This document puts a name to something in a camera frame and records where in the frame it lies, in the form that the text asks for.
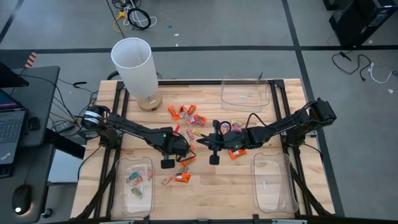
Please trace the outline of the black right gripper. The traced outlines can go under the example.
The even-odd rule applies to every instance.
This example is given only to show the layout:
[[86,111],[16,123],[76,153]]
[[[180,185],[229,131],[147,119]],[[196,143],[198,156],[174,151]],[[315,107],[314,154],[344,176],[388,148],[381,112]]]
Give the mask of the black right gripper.
[[218,120],[213,120],[213,127],[215,132],[210,134],[210,137],[205,136],[197,139],[199,144],[202,144],[213,151],[210,156],[211,165],[218,165],[220,163],[218,153],[223,149],[228,150],[229,156],[232,159],[237,159],[238,157],[247,154],[247,151],[244,148],[245,136],[242,131],[234,130],[232,125],[226,121],[219,122]]

